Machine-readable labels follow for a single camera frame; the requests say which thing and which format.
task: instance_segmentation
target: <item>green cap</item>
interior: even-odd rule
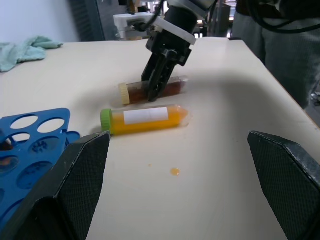
[[[111,109],[103,109],[100,113],[102,131],[111,132]]]

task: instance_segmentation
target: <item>liquid droplet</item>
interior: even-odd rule
[[[170,173],[171,173],[171,175],[173,175],[173,176],[179,176],[179,174],[180,174],[180,169],[179,168],[176,168],[176,167],[174,167],[174,168],[171,168],[171,171],[170,171]]]

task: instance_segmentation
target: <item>orange liquid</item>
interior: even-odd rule
[[[111,133],[114,135],[134,134],[147,131],[155,131],[178,127],[188,111],[179,105],[167,106],[168,119],[160,121],[141,122],[134,124],[125,124],[125,115],[123,112],[112,112]]]

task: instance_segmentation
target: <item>gray pants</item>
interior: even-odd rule
[[[265,19],[279,25],[282,19]],[[300,20],[282,29],[320,24],[320,18]],[[236,13],[232,37],[241,38],[302,108],[320,81],[320,29],[299,34],[270,32],[249,17]]]

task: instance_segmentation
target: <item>white label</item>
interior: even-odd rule
[[[165,121],[169,119],[166,107],[125,111],[124,124],[140,124],[148,122]]]

